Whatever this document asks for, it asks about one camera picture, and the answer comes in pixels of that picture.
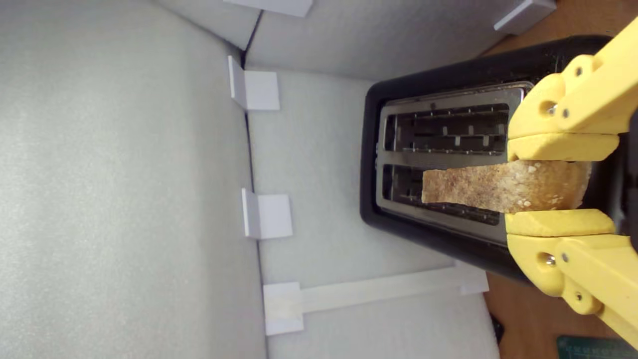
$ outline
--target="white tape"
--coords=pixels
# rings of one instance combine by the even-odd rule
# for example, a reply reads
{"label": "white tape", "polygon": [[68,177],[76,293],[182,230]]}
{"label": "white tape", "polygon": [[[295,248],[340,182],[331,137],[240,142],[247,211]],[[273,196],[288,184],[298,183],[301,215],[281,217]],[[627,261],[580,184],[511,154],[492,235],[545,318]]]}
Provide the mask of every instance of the white tape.
{"label": "white tape", "polygon": [[303,314],[457,288],[459,295],[489,290],[485,271],[455,261],[454,266],[378,279],[301,289],[299,283],[263,287],[266,334],[303,330]]}

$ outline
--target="white foam board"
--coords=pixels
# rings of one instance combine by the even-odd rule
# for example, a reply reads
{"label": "white foam board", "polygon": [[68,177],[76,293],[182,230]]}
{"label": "white foam board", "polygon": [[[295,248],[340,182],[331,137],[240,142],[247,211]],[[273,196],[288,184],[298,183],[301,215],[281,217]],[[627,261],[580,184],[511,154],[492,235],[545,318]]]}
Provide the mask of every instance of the white foam board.
{"label": "white foam board", "polygon": [[250,8],[274,11],[285,15],[306,17],[308,10],[313,5],[313,0],[224,0]]}
{"label": "white foam board", "polygon": [[[295,231],[259,242],[263,283],[312,288],[452,266],[360,218],[361,128],[372,82],[288,71],[278,71],[278,82],[281,110],[248,114],[255,190],[290,196]],[[268,337],[269,356],[498,358],[482,295],[450,291],[305,315],[302,332]]]}
{"label": "white foam board", "polygon": [[474,58],[520,0],[320,0],[305,19],[266,11],[251,66],[385,80]]}
{"label": "white foam board", "polygon": [[242,50],[246,50],[260,11],[224,0],[155,1]]}

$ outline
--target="green circuit board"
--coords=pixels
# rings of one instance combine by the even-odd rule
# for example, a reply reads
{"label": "green circuit board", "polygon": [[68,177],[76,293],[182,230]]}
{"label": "green circuit board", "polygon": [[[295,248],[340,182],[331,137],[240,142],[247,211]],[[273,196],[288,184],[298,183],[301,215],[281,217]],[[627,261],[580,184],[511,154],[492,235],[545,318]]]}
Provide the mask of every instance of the green circuit board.
{"label": "green circuit board", "polygon": [[558,337],[559,359],[638,359],[638,351],[621,339]]}

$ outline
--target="toaster slot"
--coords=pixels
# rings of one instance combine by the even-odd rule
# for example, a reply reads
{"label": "toaster slot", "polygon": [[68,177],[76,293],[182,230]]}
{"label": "toaster slot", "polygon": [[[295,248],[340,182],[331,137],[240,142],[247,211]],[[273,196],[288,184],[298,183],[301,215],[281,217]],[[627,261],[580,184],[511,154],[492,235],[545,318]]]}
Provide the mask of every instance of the toaster slot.
{"label": "toaster slot", "polygon": [[387,151],[493,155],[505,151],[506,103],[389,116]]}
{"label": "toaster slot", "polygon": [[376,202],[389,213],[504,244],[501,213],[421,203],[423,171],[507,161],[507,125],[531,89],[515,82],[387,103],[379,120]]}
{"label": "toaster slot", "polygon": [[498,212],[463,206],[462,204],[421,203],[423,169],[385,165],[383,173],[383,196],[389,201],[424,208],[488,225],[497,225],[499,223],[500,213]]}

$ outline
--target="white plastic clip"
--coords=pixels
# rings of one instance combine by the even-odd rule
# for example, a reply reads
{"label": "white plastic clip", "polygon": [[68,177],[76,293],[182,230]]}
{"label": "white plastic clip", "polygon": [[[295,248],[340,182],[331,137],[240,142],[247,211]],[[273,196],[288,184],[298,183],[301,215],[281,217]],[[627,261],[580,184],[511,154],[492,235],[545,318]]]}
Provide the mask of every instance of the white plastic clip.
{"label": "white plastic clip", "polygon": [[267,240],[292,235],[290,198],[287,194],[256,195],[242,188],[241,197],[246,237]]}
{"label": "white plastic clip", "polygon": [[279,110],[277,73],[244,71],[232,56],[228,57],[230,97],[244,110]]}
{"label": "white plastic clip", "polygon": [[555,0],[524,0],[494,24],[494,30],[520,35],[556,9]]}

